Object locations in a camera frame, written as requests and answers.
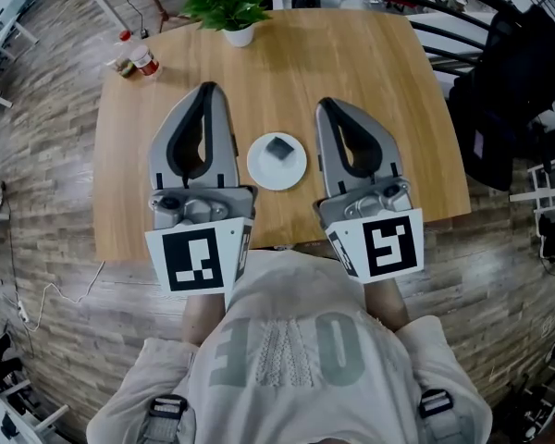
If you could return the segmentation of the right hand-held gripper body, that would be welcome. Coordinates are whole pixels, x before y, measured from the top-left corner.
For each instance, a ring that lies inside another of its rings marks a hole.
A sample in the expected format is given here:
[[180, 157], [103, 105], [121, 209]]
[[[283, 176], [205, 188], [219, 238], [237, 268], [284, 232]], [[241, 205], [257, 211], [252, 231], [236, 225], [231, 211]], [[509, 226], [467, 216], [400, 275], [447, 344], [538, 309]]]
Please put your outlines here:
[[350, 279], [366, 285], [424, 268], [423, 214], [406, 179], [384, 178], [314, 209]]

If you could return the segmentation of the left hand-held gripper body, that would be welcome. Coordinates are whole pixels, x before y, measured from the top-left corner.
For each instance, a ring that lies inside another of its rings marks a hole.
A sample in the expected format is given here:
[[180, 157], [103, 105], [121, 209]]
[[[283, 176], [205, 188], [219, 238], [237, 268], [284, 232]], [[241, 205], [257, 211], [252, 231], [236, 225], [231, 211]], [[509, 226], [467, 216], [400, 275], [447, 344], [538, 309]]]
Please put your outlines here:
[[245, 271], [257, 189], [166, 189], [149, 200], [145, 233], [161, 286], [172, 294], [230, 295]]

